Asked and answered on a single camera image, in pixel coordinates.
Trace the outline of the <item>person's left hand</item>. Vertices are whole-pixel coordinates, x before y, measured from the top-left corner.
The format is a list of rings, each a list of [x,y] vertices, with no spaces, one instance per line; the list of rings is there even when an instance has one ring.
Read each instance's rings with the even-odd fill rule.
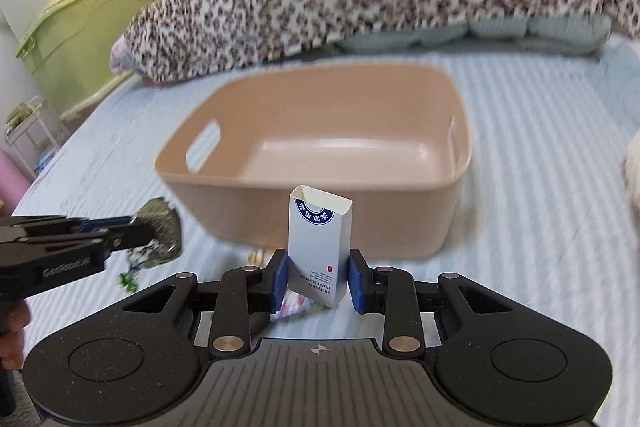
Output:
[[[24,364],[25,329],[32,321],[29,306],[18,300],[3,315],[6,331],[0,339],[1,365],[6,371],[17,371]]]

